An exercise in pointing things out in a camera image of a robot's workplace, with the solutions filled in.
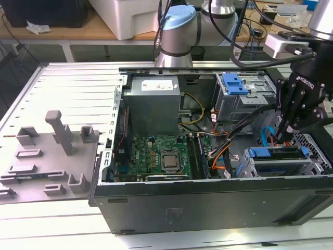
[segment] gray plastic mold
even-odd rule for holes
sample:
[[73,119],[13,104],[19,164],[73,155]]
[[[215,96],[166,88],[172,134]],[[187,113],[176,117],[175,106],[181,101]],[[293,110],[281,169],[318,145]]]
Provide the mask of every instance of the gray plastic mold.
[[0,204],[89,197],[99,132],[92,126],[71,132],[60,118],[57,110],[45,117],[55,134],[20,129],[20,145],[0,176]]

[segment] motherboard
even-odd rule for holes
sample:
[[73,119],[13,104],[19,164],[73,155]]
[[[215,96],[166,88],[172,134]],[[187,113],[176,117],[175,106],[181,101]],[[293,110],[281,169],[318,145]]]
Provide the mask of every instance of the motherboard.
[[[200,141],[200,149],[197,152],[194,146],[189,145],[194,138]],[[207,165],[206,156],[211,149],[208,136],[134,137],[129,166],[118,166],[118,174],[139,178],[153,175],[183,175],[187,176],[187,179],[193,179],[195,174],[192,173],[191,162],[197,157]]]

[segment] open computer tower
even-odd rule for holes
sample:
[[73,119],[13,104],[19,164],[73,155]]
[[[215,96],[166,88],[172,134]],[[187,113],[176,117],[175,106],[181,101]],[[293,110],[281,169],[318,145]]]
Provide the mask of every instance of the open computer tower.
[[120,71],[127,83],[93,190],[111,232],[293,226],[332,204],[333,140],[322,126],[276,145],[279,111],[264,111],[228,159],[212,158],[239,121],[276,102],[277,69]]

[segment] white box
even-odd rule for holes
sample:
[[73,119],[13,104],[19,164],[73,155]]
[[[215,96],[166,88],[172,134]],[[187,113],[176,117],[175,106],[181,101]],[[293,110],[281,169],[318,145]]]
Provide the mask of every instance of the white box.
[[[89,0],[118,40],[157,31],[159,0]],[[162,12],[167,0],[162,0]]]

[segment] gray plastic peg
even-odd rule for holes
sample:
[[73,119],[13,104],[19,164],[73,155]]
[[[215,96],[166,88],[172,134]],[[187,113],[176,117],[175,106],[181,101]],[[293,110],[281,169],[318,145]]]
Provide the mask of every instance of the gray plastic peg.
[[58,110],[50,110],[45,116],[45,121],[49,123],[54,132],[56,133],[57,139],[61,144],[66,155],[71,155],[73,146],[72,146],[72,136],[68,136],[68,132],[64,129],[62,122],[60,120],[61,112]]

